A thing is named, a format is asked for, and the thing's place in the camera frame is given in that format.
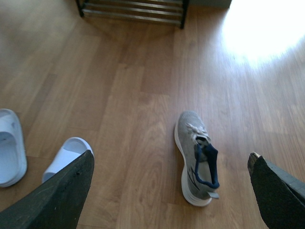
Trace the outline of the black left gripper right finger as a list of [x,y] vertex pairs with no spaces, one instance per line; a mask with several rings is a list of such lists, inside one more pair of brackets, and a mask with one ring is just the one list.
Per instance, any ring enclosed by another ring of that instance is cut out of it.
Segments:
[[305,227],[305,184],[256,152],[247,167],[260,215],[270,229]]

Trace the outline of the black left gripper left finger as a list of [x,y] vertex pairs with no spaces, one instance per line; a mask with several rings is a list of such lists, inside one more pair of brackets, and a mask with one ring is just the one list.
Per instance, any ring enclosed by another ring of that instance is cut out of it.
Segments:
[[94,157],[85,151],[0,213],[2,229],[75,229],[91,187]]

